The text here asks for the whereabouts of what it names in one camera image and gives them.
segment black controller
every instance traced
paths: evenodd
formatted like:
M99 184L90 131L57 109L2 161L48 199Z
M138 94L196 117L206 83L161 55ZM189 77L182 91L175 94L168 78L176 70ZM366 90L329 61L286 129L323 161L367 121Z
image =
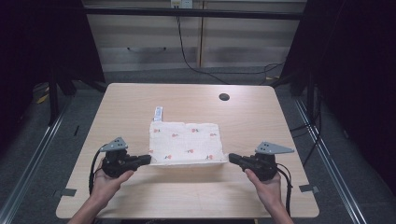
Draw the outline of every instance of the black controller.
M151 162L150 155L129 156L126 149L107 151L103 159L102 169L108 176L119 177L129 170L136 171L142 165Z
M249 169L260 179L260 181L270 180L277 173L275 155L256 153L254 156L242 157L234 153L229 155L230 163L239 165L242 171Z

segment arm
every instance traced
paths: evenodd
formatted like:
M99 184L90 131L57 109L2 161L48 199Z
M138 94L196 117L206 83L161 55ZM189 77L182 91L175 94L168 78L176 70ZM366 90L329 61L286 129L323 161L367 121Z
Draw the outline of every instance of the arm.
M264 204L265 209L274 222L282 224L293 223L280 198L280 175L276 174L273 179L261 182L251 170L246 169L245 173L254 187L256 187L260 201Z
M111 178L103 170L97 171L92 194L68 223L92 223L97 214L107 206L110 199L120 189L120 185L127 181L133 174L133 171L127 171L120 175L119 178Z

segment table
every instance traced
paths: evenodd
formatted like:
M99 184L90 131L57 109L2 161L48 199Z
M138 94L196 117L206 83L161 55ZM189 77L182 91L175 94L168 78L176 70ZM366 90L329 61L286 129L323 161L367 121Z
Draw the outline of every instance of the table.
M230 99L220 100L222 93L227 93ZM70 218L89 197L88 176L92 159L103 144L121 136L129 145L129 154L148 153L149 125L158 105L163 106L163 121L217 123L225 153L252 155L263 139L295 148L271 87L111 84L67 184L68 189L77 190L76 195L62 197L56 211L58 217ZM299 190L299 186L307 185L308 180L298 152L276 155L276 161L286 165L292 175L291 216L317 216L318 206L313 193ZM282 197L285 201L284 178ZM225 163L183 169L142 166L98 216L255 218L269 217L269 214L240 167Z

